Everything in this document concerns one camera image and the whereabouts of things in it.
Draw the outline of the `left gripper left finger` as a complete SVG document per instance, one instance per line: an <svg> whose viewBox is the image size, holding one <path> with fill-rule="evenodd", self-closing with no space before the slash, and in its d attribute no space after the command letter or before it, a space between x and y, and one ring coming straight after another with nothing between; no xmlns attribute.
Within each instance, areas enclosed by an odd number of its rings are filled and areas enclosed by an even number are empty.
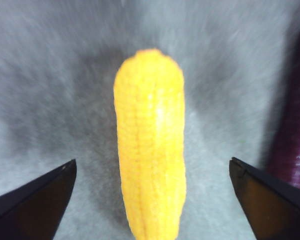
<svg viewBox="0 0 300 240"><path fill-rule="evenodd" d="M0 240L52 240L71 199L76 160L0 196Z"/></svg>

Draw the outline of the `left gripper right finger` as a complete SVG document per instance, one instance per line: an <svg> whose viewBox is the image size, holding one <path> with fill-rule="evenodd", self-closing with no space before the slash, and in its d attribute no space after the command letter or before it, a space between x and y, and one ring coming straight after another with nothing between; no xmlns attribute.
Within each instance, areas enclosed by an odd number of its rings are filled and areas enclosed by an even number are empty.
<svg viewBox="0 0 300 240"><path fill-rule="evenodd" d="M238 202L258 240L300 240L300 189L244 161L229 161Z"/></svg>

